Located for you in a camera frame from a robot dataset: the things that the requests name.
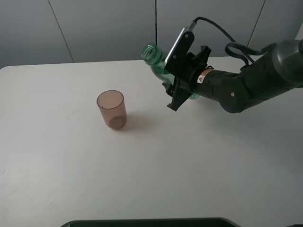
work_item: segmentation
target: white table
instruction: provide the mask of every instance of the white table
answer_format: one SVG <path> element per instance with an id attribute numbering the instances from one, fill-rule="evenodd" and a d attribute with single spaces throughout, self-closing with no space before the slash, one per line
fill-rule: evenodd
<path id="1" fill-rule="evenodd" d="M 242 62 L 211 58 L 219 70 Z M 105 126 L 117 89 L 128 123 Z M 0 226 L 79 219 L 224 217 L 242 227 L 303 223 L 303 90 L 239 114 L 187 100 L 177 112 L 143 61 L 0 71 Z"/>

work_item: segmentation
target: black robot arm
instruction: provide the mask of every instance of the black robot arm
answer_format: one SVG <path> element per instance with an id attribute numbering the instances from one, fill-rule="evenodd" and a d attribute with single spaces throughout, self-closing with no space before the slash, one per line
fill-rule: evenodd
<path id="1" fill-rule="evenodd" d="M 218 101 L 230 113 L 239 113 L 303 85 L 303 40 L 271 44 L 259 52 L 232 39 L 226 52 L 245 62 L 237 74 L 207 66 L 211 52 L 207 46 L 201 46 L 197 55 L 188 53 L 195 38 L 192 32 L 195 25 L 196 20 L 182 30 L 165 60 L 165 69 L 175 76 L 173 85 L 163 84 L 173 98 L 169 108 L 176 111 L 192 93 L 196 93 Z M 239 49 L 243 55 L 234 53 L 230 47 Z M 254 62 L 249 55 L 263 56 Z"/>

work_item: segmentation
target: black cable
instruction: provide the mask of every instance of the black cable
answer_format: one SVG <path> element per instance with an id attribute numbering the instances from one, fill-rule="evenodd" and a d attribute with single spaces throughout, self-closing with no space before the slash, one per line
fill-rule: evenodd
<path id="1" fill-rule="evenodd" d="M 299 52 L 303 54 L 303 39 L 299 42 Z"/>
<path id="2" fill-rule="evenodd" d="M 225 47 L 225 52 L 233 58 L 238 58 L 238 59 L 243 60 L 245 63 L 245 67 L 249 66 L 249 62 L 248 62 L 247 58 L 244 57 L 244 55 L 231 51 L 228 46 Z"/>
<path id="3" fill-rule="evenodd" d="M 256 56 L 259 56 L 259 55 L 263 55 L 265 54 L 266 52 L 268 51 L 271 51 L 272 49 L 274 49 L 276 47 L 276 43 L 273 43 L 273 44 L 270 44 L 270 45 L 267 45 L 266 47 L 262 48 L 261 51 L 256 51 L 254 49 L 251 49 L 247 46 L 244 46 L 242 44 L 239 44 L 239 43 L 229 43 L 226 45 L 225 47 L 225 51 L 228 55 L 232 56 L 232 57 L 235 57 L 235 58 L 240 58 L 239 56 L 241 56 L 240 54 L 237 54 L 233 51 L 231 51 L 229 49 L 229 47 L 232 47 L 232 48 L 235 48 L 241 52 L 244 52 L 244 53 L 247 53 L 249 55 L 256 55 Z"/>
<path id="4" fill-rule="evenodd" d="M 216 28 L 218 28 L 225 36 L 227 36 L 227 38 L 229 38 L 230 41 L 232 41 L 233 43 L 236 43 L 236 41 L 234 40 L 234 38 L 232 38 L 232 36 L 230 34 L 228 34 L 223 28 L 221 28 L 218 24 L 216 24 L 215 22 L 213 22 L 210 19 L 207 19 L 205 17 L 197 17 L 196 19 L 194 19 L 194 22 L 197 23 L 199 20 L 203 20 L 206 21 L 210 24 L 212 24 L 213 26 L 215 26 Z M 252 63 L 255 62 L 247 53 L 241 51 L 243 53 L 243 55 L 250 60 Z"/>

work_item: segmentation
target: green plastic bottle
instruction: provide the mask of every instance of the green plastic bottle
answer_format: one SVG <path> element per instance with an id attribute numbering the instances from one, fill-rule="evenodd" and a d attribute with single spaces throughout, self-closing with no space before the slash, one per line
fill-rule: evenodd
<path id="1" fill-rule="evenodd" d="M 141 58 L 151 67 L 152 72 L 166 84 L 174 84 L 175 76 L 166 71 L 165 59 L 167 53 L 161 50 L 155 44 L 148 44 L 141 52 Z M 190 99 L 199 98 L 199 95 L 193 93 Z"/>

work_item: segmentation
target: bottle neck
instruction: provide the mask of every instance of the bottle neck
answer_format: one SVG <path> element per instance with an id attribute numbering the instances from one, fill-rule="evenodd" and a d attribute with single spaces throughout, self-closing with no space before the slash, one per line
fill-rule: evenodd
<path id="1" fill-rule="evenodd" d="M 162 58 L 162 50 L 155 44 L 148 44 L 141 52 L 141 58 L 150 66 L 157 65 Z"/>

